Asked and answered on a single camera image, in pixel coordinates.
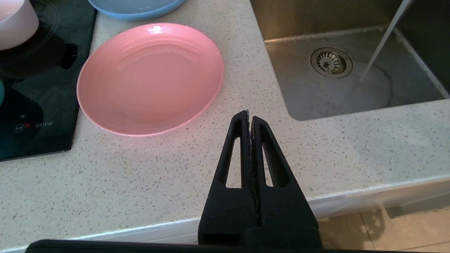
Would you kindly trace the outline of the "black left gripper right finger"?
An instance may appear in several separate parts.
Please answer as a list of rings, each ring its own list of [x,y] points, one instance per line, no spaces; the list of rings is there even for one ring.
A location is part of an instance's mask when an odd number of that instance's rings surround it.
[[[254,116],[251,156],[257,224],[254,247],[322,247],[319,225],[268,123]]]

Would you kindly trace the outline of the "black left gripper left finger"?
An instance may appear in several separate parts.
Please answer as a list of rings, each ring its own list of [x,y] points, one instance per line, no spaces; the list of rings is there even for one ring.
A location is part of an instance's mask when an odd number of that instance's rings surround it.
[[[241,187],[228,188],[226,182],[236,139],[240,146]],[[200,245],[238,246],[243,232],[258,225],[251,160],[249,114],[243,110],[230,121],[198,226]]]

